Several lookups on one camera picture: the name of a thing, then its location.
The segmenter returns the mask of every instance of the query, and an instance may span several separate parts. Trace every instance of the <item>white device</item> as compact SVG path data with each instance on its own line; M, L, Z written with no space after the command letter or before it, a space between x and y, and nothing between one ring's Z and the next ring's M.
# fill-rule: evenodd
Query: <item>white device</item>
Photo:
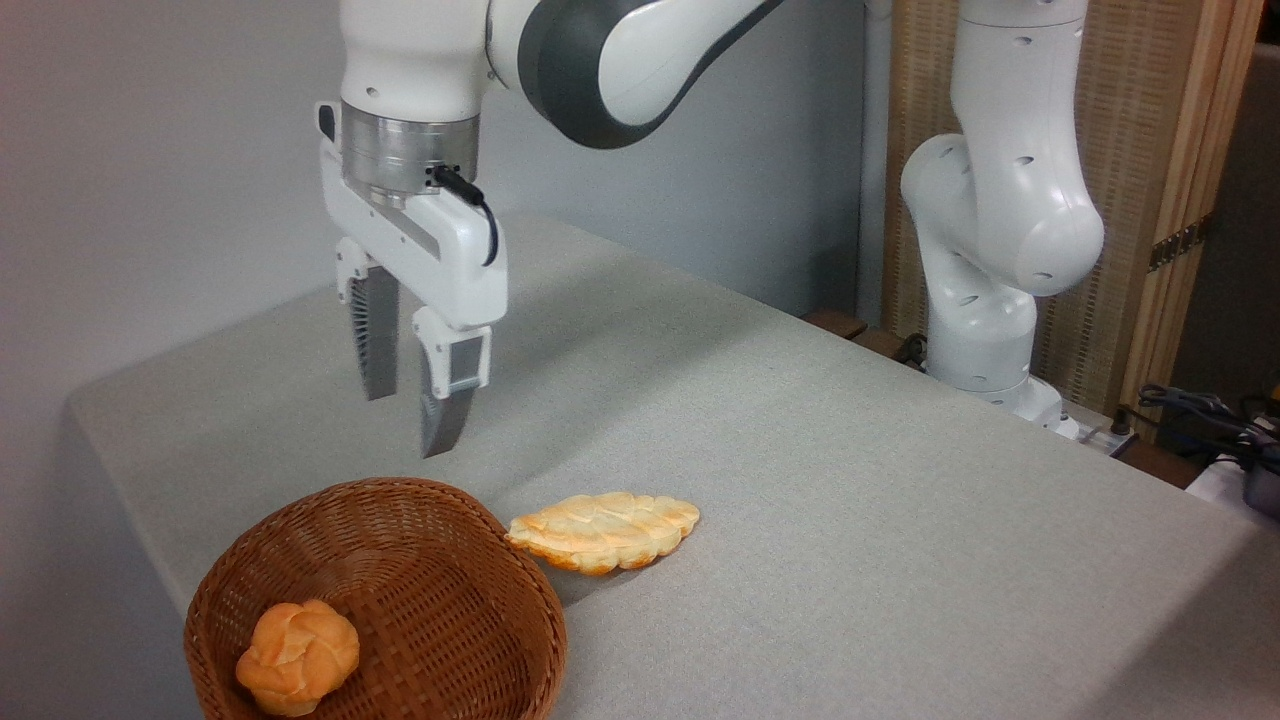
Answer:
M931 375L1075 437L1030 375L1036 297L1079 283L1102 251L1075 141L1088 0L961 0L951 104L964 135L902 170L929 293Z
M325 202L348 236L338 292L369 398L396 392L399 286L424 302L424 456L457 442L507 309L502 228L474 184L484 92L522 94L580 145L631 145L781 1L342 0L342 104L319 108ZM1085 3L961 0L965 135L925 142L902 176L929 373L1061 432L1061 397L1029 377L1033 296L1079 282L1102 242L1071 108Z
M399 286L424 304L424 456L458 441L507 310L502 228L474 183L484 92L521 92L581 145L631 145L780 3L342 0L342 104L317 109L325 204L347 234L338 297L370 400L397 389Z

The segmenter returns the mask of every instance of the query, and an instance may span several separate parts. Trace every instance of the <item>basket rim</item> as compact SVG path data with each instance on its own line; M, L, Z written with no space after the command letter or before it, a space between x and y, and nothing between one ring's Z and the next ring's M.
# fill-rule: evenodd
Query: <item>basket rim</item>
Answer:
M556 591L552 588L550 580L547 578L545 573L543 573L531 557L520 552L517 548L511 547L506 542L504 538L507 528L493 515L493 512L489 511L488 507L466 491L448 483L426 478L370 477L329 486L274 510L241 533L236 541L233 541L223 551L223 553L219 555L218 560L214 561L209 571L205 573L205 577L197 585L191 603L187 607L187 616L183 624L183 651L187 659L188 670L191 671L192 683L196 685L196 694L200 700L201 710L205 712L206 717L223 717L223 714L220 707L209 707L209 703L212 702L214 698L206 697L206 693L200 692L201 688L215 688L219 706L225 705L223 698L229 691L228 688L220 687L219 683L214 680L216 678L216 673L212 667L214 659L211 657L211 650L201 641L198 632L201 629L200 616L212 602L214 585L216 582L241 568L243 562L250 562L257 548L264 543L270 542L270 533L264 532L264 529L278 521L282 516L305 510L310 505L324 501L333 493L346 492L353 488L379 489L406 487L422 493L448 495L453 500L458 501L467 510L467 512L474 516L474 519L479 520L483 527L500 539L500 544L508 551L509 556L516 560L516 565L529 580L531 589L535 591L543 606L543 614L549 620L552 641L550 656L548 660L549 666L547 667L547 673L541 683L532 694L529 711L521 720L544 720L550 715L550 711L554 707L554 701L559 694L561 685L564 680L564 667L568 661L568 637L564 625L563 605L561 603L559 596L557 596Z

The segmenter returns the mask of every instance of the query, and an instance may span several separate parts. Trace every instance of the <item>knotted bread roll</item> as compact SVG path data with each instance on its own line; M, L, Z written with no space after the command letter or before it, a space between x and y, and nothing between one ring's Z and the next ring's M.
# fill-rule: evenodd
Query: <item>knotted bread roll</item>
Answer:
M298 717L338 689L360 662L356 628L319 600L282 602L259 619L236 679L264 712Z

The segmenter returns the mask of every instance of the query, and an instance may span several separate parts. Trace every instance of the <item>metal hinge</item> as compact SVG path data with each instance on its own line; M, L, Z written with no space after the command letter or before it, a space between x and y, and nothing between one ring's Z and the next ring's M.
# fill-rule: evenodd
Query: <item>metal hinge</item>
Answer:
M1213 214L1208 213L1199 220L1196 220L1190 225L1157 242L1155 247L1151 249L1151 263L1147 265L1147 272L1153 273L1178 258L1187 255L1197 245L1204 242L1208 237L1212 220Z

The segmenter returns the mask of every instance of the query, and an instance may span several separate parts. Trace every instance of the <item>gray wall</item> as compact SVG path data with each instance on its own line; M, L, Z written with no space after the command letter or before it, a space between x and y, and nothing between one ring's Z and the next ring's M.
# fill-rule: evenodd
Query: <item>gray wall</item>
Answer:
M178 619L60 411L330 282L310 123L337 3L0 0L0 716L189 716ZM613 154L492 96L485 190L791 313L847 306L860 35L860 3L790 0Z

